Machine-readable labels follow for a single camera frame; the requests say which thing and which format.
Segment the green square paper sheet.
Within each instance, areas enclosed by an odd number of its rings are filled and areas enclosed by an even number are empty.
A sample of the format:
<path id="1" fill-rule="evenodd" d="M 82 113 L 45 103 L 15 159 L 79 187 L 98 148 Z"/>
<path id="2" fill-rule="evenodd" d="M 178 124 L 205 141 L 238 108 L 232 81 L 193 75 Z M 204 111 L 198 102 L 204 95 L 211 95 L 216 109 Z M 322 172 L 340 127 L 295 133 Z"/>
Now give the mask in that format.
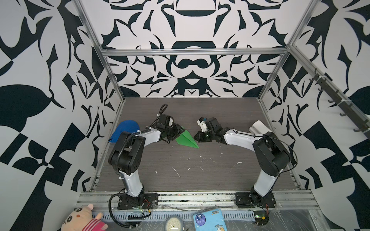
<path id="1" fill-rule="evenodd" d="M 187 130 L 181 133 L 180 136 L 175 139 L 175 141 L 179 145 L 199 149 L 197 142 L 194 140 L 194 138 L 191 136 L 191 134 Z"/>

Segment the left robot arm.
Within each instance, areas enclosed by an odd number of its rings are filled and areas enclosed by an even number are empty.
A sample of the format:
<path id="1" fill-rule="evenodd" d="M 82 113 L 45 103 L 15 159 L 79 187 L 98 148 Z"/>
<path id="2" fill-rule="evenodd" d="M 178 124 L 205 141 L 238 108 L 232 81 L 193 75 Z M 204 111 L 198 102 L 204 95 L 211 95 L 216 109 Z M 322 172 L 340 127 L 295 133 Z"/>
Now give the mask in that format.
<path id="1" fill-rule="evenodd" d="M 108 163 L 123 181 L 125 197 L 134 206 L 141 205 L 145 199 L 144 186 L 138 173 L 144 147 L 159 141 L 170 143 L 185 132 L 173 117 L 165 114 L 157 116 L 158 121 L 142 131 L 135 121 L 129 120 L 129 126 L 124 122 L 125 128 L 119 126 L 111 137 L 115 145 Z"/>

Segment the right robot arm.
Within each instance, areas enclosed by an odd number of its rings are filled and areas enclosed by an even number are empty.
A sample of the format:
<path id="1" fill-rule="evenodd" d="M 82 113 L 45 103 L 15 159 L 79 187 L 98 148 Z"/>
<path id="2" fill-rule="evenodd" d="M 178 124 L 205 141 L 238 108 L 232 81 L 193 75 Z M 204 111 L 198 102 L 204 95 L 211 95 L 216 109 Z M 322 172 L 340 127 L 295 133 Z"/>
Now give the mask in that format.
<path id="1" fill-rule="evenodd" d="M 223 128 L 215 117 L 202 117 L 197 125 L 201 128 L 194 136 L 197 142 L 216 141 L 246 148 L 256 154 L 261 171 L 251 189 L 255 201 L 261 201 L 272 192 L 278 176 L 292 160 L 292 155 L 282 142 L 260 120 L 253 123 L 250 132 Z"/>

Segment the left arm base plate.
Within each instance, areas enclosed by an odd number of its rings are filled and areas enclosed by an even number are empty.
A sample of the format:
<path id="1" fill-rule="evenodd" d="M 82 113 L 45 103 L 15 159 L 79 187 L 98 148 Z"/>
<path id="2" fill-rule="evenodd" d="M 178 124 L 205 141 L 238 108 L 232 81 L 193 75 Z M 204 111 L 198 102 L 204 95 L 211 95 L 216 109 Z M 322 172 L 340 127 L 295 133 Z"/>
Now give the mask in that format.
<path id="1" fill-rule="evenodd" d="M 119 197 L 118 210 L 151 209 L 158 205 L 159 194 L 141 193 L 138 197 L 122 195 Z"/>

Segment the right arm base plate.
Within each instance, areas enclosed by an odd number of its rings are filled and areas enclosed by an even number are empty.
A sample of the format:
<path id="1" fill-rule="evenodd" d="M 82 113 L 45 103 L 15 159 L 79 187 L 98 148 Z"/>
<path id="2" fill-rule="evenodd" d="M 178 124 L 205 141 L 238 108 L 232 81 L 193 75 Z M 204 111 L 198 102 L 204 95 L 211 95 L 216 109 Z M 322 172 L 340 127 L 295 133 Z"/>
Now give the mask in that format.
<path id="1" fill-rule="evenodd" d="M 238 208 L 275 208 L 276 205 L 276 200 L 272 192 L 263 197 L 255 192 L 237 192 L 235 193 L 235 197 L 235 204 Z"/>

